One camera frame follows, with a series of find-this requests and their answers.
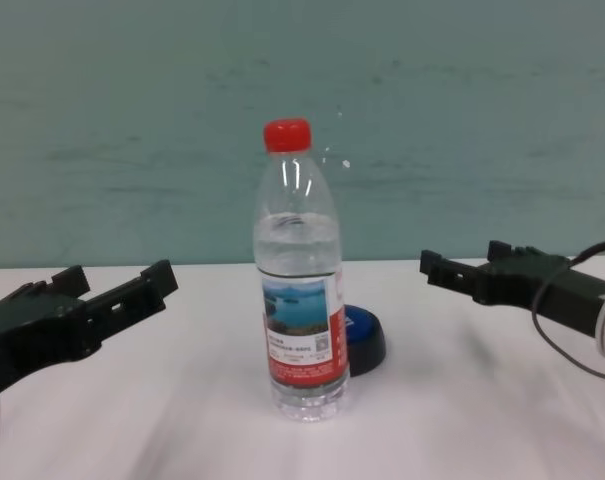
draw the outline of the bottle label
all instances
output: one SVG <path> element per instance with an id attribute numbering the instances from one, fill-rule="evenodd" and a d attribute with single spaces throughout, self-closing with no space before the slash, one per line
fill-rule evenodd
<path id="1" fill-rule="evenodd" d="M 317 386 L 348 368 L 341 280 L 341 272 L 299 278 L 262 273 L 269 369 L 276 381 Z"/>

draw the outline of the teal wall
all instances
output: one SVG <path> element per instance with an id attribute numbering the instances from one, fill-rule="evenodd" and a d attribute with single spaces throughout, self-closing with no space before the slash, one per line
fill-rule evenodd
<path id="1" fill-rule="evenodd" d="M 290 115 L 348 259 L 605 238 L 605 0 L 0 0 L 0 266 L 250 260 Z"/>

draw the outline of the white table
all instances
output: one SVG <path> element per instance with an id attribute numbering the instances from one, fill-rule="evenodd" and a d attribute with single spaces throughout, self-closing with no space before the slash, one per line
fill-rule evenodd
<path id="1" fill-rule="evenodd" d="M 585 270 L 605 278 L 605 258 Z M 0 271 L 0 296 L 56 271 Z M 139 271 L 87 275 L 101 292 Z M 379 316 L 388 357 L 348 411 L 306 425 L 271 406 L 253 267 L 176 272 L 166 312 L 2 394 L 0 480 L 605 480 L 605 381 L 523 310 L 427 286 L 417 262 L 347 263 L 347 301 Z M 591 339 L 544 326 L 605 368 Z"/>

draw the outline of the black cable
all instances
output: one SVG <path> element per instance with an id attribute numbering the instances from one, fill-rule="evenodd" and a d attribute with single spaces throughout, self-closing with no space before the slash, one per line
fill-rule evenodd
<path id="1" fill-rule="evenodd" d="M 591 375 L 595 375 L 596 377 L 603 378 L 605 380 L 605 373 L 601 373 L 601 372 L 598 372 L 597 370 L 587 367 L 586 365 L 581 363 L 579 360 L 577 360 L 574 357 L 572 357 L 571 355 L 569 355 L 557 343 L 555 343 L 553 340 L 551 340 L 551 338 L 544 332 L 544 330 L 542 330 L 542 327 L 540 326 L 540 321 L 538 320 L 538 310 L 540 309 L 540 304 L 542 303 L 542 299 L 544 298 L 544 295 L 548 291 L 551 284 L 560 275 L 568 272 L 570 269 L 572 269 L 576 265 L 584 263 L 591 257 L 593 257 L 599 253 L 602 253 L 602 252 L 605 252 L 605 242 L 598 243 L 596 245 L 593 245 L 593 246 L 587 248 L 586 250 L 581 252 L 577 257 L 575 257 L 573 260 L 570 260 L 565 265 L 563 265 L 561 268 L 557 269 L 555 272 L 553 272 L 551 275 L 549 275 L 546 278 L 546 280 L 544 280 L 544 282 L 542 283 L 540 288 L 538 288 L 538 291 L 536 292 L 535 296 L 533 297 L 533 302 L 531 303 L 531 318 L 533 319 L 533 326 L 538 331 L 540 336 L 556 352 L 558 352 L 560 355 L 562 355 L 569 362 L 571 362 L 573 365 L 580 368 L 581 370 L 584 370 L 585 372 L 590 373 Z"/>

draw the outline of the plastic water bottle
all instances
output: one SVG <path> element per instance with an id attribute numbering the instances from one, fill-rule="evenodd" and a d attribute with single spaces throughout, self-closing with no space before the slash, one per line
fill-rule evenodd
<path id="1" fill-rule="evenodd" d="M 340 228 L 310 155 L 304 119 L 264 128 L 271 161 L 253 230 L 272 393 L 287 417 L 317 421 L 343 406 L 349 378 Z"/>

